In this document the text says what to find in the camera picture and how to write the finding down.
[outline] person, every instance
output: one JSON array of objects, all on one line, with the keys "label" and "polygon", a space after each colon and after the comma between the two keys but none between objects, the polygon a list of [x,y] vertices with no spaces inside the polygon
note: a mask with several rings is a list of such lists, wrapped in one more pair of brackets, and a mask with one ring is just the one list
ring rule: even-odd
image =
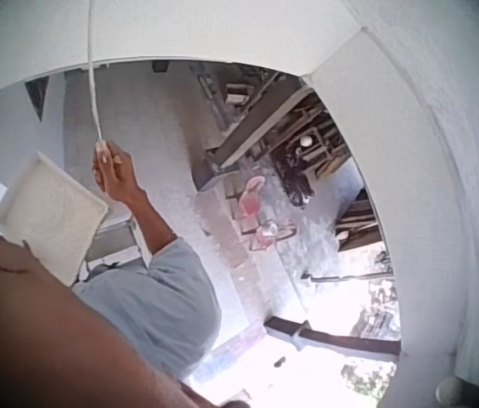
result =
[{"label": "person", "polygon": [[0,406],[215,408],[182,382],[221,319],[200,259],[153,208],[126,152],[108,143],[93,171],[154,256],[148,270],[111,268],[70,289],[29,248],[0,240]]}]

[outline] concrete floor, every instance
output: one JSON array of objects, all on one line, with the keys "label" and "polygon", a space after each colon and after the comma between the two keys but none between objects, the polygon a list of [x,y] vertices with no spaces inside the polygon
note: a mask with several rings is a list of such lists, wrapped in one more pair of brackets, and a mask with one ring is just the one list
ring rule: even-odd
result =
[{"label": "concrete floor", "polygon": [[[164,219],[197,251],[223,309],[223,326],[215,348],[193,375],[193,383],[203,385],[214,380],[247,350],[266,341],[262,323],[269,315],[297,321],[307,317],[332,320],[326,303],[322,314],[311,312],[321,307],[320,299],[343,296],[334,285],[309,285],[299,277],[306,270],[313,275],[340,274],[342,260],[337,255],[332,224],[362,187],[355,164],[350,161],[333,177],[316,182],[317,195],[305,211],[289,204],[270,166],[254,169],[267,179],[262,191],[263,211],[269,218],[291,220],[300,232],[277,248],[250,252],[231,219],[224,187],[196,194],[190,176],[191,163],[202,157],[203,149],[220,145],[223,136],[189,64],[173,61],[165,74],[153,73],[150,62],[111,65],[96,70],[95,80],[104,138],[132,154],[139,184]],[[70,72],[66,81],[65,170],[107,200],[93,182],[91,170],[97,135],[90,113],[87,73]],[[127,216],[121,204],[110,205],[109,219]],[[275,353],[260,354],[256,359],[259,366],[272,366],[287,353],[285,346],[283,350],[273,349]],[[228,382],[223,393],[230,396],[239,392],[241,383],[241,379]]]}]

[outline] gray shirt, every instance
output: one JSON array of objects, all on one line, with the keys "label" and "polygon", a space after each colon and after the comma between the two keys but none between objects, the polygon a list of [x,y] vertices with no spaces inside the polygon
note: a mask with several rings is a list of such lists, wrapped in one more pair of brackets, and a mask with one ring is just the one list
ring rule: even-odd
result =
[{"label": "gray shirt", "polygon": [[182,238],[140,266],[110,269],[73,287],[153,367],[184,379],[211,350],[221,323],[213,285]]}]

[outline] floor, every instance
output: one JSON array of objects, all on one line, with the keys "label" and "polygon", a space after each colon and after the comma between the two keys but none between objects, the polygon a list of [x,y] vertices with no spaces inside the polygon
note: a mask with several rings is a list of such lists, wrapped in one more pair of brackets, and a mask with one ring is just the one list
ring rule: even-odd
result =
[{"label": "floor", "polygon": [[[271,166],[261,163],[251,169],[266,178],[262,210],[269,218],[289,219],[300,232],[277,247],[250,252],[231,218],[224,186],[197,194],[190,176],[191,163],[202,157],[203,149],[220,145],[223,136],[189,64],[173,61],[165,74],[153,73],[150,62],[110,65],[96,70],[95,81],[104,138],[131,153],[139,184],[164,219],[197,251],[223,309],[215,348],[191,383],[219,402],[245,391],[249,372],[273,367],[280,357],[295,354],[287,344],[276,344],[265,336],[262,323],[269,315],[296,321],[309,318],[316,328],[348,334],[358,318],[358,306],[349,308],[347,319],[336,318],[332,311],[343,307],[336,301],[347,304],[354,285],[315,286],[300,276],[304,271],[338,275],[350,261],[337,254],[332,223],[362,188],[354,162],[333,177],[315,182],[316,197],[304,211],[289,204]],[[97,135],[83,71],[66,74],[64,138],[66,171],[107,200],[93,182],[91,160]],[[121,204],[108,203],[108,221],[127,216]],[[353,263],[358,272],[359,262]],[[249,353],[256,358],[251,358],[249,370],[240,369],[245,364],[239,362],[249,360],[245,357]]]}]

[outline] paint tray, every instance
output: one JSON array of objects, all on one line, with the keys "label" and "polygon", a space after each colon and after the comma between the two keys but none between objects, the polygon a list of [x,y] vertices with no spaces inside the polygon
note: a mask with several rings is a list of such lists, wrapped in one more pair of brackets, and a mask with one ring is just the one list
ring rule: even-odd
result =
[{"label": "paint tray", "polygon": [[70,286],[107,210],[104,201],[38,152],[0,201],[0,232],[15,244],[26,241],[43,266]]}]

